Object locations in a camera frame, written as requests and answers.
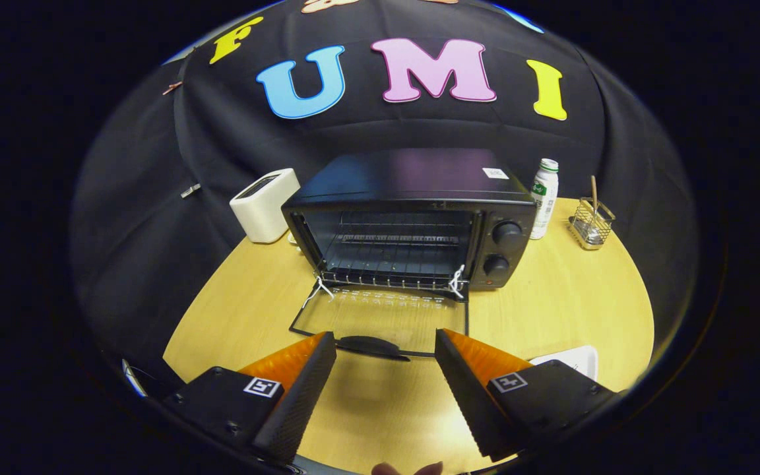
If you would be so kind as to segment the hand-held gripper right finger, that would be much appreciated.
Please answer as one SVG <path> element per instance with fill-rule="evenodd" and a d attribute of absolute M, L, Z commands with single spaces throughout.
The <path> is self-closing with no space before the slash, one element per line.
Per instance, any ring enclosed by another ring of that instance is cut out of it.
<path fill-rule="evenodd" d="M 480 454 L 494 462 L 549 450 L 618 399 L 557 359 L 532 364 L 449 329 L 435 331 L 435 361 Z"/>

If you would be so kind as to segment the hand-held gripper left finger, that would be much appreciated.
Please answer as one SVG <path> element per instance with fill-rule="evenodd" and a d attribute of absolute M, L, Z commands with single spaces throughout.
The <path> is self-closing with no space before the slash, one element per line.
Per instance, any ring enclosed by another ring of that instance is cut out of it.
<path fill-rule="evenodd" d="M 243 369 L 213 366 L 164 404 L 226 450 L 290 464 L 335 359 L 334 334 L 320 332 Z"/>

